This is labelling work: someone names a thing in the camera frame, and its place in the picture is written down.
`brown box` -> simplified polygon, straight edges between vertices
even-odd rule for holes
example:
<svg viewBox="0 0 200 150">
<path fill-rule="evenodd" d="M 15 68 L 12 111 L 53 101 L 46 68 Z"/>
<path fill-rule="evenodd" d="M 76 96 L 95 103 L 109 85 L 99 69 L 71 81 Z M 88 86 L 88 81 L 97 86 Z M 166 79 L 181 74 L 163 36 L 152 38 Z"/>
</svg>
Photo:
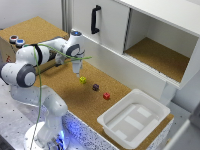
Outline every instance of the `brown box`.
<svg viewBox="0 0 200 150">
<path fill-rule="evenodd" d="M 0 52 L 3 62 L 15 62 L 15 53 L 18 48 L 9 43 L 9 38 L 12 35 L 17 35 L 20 39 L 25 40 L 26 44 L 35 44 L 42 41 L 53 39 L 57 36 L 68 39 L 68 33 L 62 31 L 56 26 L 50 24 L 40 17 L 35 17 L 30 20 L 21 22 L 17 25 L 0 30 Z M 55 65 L 55 60 L 40 66 L 41 71 L 44 71 Z"/>
</svg>

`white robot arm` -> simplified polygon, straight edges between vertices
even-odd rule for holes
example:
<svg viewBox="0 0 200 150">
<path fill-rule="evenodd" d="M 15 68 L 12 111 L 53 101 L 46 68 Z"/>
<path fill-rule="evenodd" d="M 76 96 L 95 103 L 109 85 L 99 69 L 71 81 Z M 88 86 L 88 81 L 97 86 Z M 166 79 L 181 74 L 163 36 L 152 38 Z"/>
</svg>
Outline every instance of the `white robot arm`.
<svg viewBox="0 0 200 150">
<path fill-rule="evenodd" d="M 44 44 L 57 49 L 70 57 L 83 58 L 84 56 L 84 38 L 78 31 L 71 32 L 68 41 L 63 38 L 56 38 L 45 41 Z M 50 48 L 35 44 L 19 49 L 16 53 L 16 62 L 7 63 L 0 66 L 0 78 L 11 86 L 11 96 L 13 99 L 28 104 L 39 106 L 40 89 L 34 87 L 36 80 L 35 69 L 36 60 L 38 65 L 44 64 L 49 60 Z M 63 64 L 66 57 L 57 54 L 56 63 Z M 79 75 L 82 67 L 82 60 L 74 60 L 73 72 Z M 48 144 L 53 138 L 62 131 L 61 117 L 67 112 L 67 105 L 56 92 L 48 86 L 42 86 L 42 104 L 48 109 L 45 124 L 35 137 L 35 142 L 41 149 L 49 149 Z"/>
</svg>

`white plastic bin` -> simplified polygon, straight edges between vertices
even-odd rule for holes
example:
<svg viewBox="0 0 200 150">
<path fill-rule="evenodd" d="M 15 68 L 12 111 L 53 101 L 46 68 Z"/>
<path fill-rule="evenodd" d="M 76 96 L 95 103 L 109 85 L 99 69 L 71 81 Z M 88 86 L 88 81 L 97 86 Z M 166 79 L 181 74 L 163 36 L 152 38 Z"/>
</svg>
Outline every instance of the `white plastic bin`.
<svg viewBox="0 0 200 150">
<path fill-rule="evenodd" d="M 169 108 L 134 89 L 97 121 L 105 133 L 122 147 L 135 149 L 169 113 Z"/>
</svg>

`cabinet door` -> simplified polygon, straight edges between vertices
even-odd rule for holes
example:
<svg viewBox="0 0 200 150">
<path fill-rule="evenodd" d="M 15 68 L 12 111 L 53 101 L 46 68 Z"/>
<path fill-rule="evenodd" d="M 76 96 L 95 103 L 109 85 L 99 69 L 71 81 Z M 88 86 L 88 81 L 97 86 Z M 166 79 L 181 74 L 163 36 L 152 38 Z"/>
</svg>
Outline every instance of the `cabinet door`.
<svg viewBox="0 0 200 150">
<path fill-rule="evenodd" d="M 96 28 L 100 32 L 91 34 L 92 9 L 96 12 Z M 73 29 L 117 53 L 122 54 L 128 24 L 129 8 L 113 0 L 74 0 Z"/>
</svg>

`yellow cube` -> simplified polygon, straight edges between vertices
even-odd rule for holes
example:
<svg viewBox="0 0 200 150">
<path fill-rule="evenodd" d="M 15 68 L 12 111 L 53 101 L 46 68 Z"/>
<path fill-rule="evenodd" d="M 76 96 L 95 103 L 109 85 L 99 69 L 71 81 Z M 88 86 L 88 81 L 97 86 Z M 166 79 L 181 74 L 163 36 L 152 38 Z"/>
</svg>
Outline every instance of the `yellow cube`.
<svg viewBox="0 0 200 150">
<path fill-rule="evenodd" d="M 86 78 L 85 78 L 85 77 L 80 77 L 80 82 L 81 82 L 82 84 L 85 84 L 85 83 L 86 83 Z"/>
</svg>

